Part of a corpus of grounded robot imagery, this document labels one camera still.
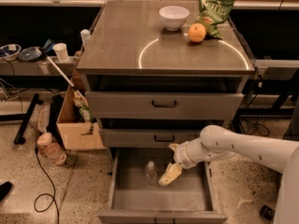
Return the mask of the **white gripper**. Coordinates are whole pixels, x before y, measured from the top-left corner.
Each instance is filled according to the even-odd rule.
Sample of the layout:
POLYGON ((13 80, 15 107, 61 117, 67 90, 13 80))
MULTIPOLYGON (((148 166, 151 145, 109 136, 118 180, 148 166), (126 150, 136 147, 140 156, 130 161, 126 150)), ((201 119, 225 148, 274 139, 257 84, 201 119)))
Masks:
POLYGON ((187 152, 187 142, 182 144, 170 144, 168 146, 174 151, 175 163, 169 163, 166 167, 165 173, 159 179, 160 186, 167 186, 175 181, 182 173, 182 169, 191 169, 196 166, 187 152))

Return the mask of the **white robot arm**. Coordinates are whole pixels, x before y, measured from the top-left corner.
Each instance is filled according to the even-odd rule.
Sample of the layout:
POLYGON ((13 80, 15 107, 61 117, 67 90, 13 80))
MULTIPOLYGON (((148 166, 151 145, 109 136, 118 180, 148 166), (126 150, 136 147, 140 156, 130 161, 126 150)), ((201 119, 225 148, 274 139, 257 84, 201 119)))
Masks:
POLYGON ((208 125, 198 138, 169 147, 174 151, 174 161, 167 166, 160 185, 169 185, 184 169, 202 161, 219 161, 238 153, 282 174, 274 224, 299 224, 299 142, 233 133, 208 125))

